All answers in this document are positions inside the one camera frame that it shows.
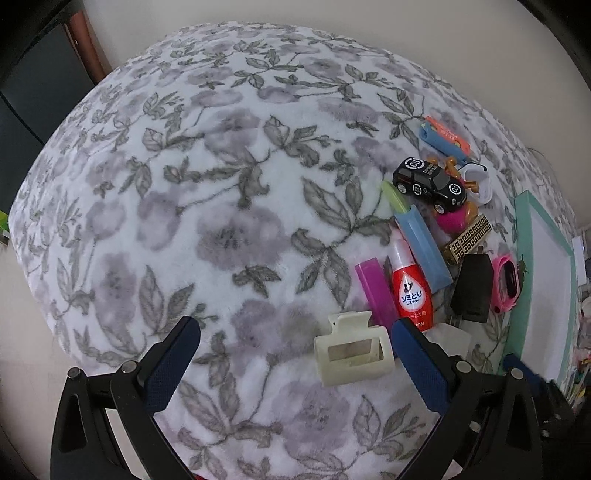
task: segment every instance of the dark cabinet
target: dark cabinet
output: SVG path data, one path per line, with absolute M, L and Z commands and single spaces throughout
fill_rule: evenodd
M 2 17 L 0 210 L 5 213 L 43 145 L 94 87 L 65 26 L 79 10 L 70 3 L 30 0 L 10 11 L 13 18 Z
M 93 86 L 66 30 L 58 25 L 17 63 L 0 92 L 45 143 Z
M 8 213 L 41 143 L 0 101 L 0 210 Z

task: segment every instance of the floral blanket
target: floral blanket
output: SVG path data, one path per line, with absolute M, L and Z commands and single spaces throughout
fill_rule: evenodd
M 323 388 L 313 338 L 329 314 L 366 309 L 353 267 L 389 251 L 381 180 L 409 155 L 443 161 L 417 137 L 426 115 L 491 171 L 488 253 L 515 252 L 525 189 L 571 235 L 552 173 L 437 75 L 336 34 L 225 22 L 150 47 L 67 117 L 12 208 L 18 260 L 88 373 L 141 357 L 181 315 L 199 321 L 202 344 L 157 415 L 195 473 L 393 479 L 436 415 L 400 364 Z M 448 302 L 435 295 L 438 321 Z M 479 370 L 496 371 L 507 322 L 466 326 Z

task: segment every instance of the black toy car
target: black toy car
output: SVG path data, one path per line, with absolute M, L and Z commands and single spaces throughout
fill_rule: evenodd
M 408 157 L 394 171 L 392 183 L 400 193 L 414 193 L 433 204 L 437 213 L 458 210 L 466 201 L 466 189 L 440 166 Z

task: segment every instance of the pink smartwatch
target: pink smartwatch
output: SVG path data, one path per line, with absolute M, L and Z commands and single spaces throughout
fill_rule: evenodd
M 511 255 L 506 254 L 492 261 L 494 279 L 492 283 L 491 308 L 493 312 L 508 312 L 517 303 L 519 297 L 519 279 L 517 265 Z

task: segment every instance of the green picture frame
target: green picture frame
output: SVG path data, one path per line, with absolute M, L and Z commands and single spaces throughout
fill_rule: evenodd
M 531 212 L 534 210 L 547 225 L 554 242 L 559 245 L 570 258 L 570 313 L 569 324 L 566 335 L 566 342 L 562 356 L 560 373 L 556 380 L 558 385 L 562 385 L 567 378 L 569 369 L 570 350 L 572 347 L 573 328 L 576 322 L 576 293 L 577 278 L 576 267 L 574 263 L 574 252 L 569 241 L 556 226 L 548 212 L 542 207 L 539 201 L 531 194 L 529 190 L 524 191 L 515 198 L 515 214 L 517 220 L 517 260 L 523 260 L 527 273 L 524 276 L 524 284 L 521 294 L 517 300 L 517 305 L 511 310 L 511 321 L 509 323 L 509 332 L 507 342 L 503 350 L 503 358 L 509 353 L 514 353 L 521 358 L 525 337 L 530 322 L 532 285 L 535 275 L 533 232 Z M 503 373 L 502 366 L 499 366 L 499 373 Z

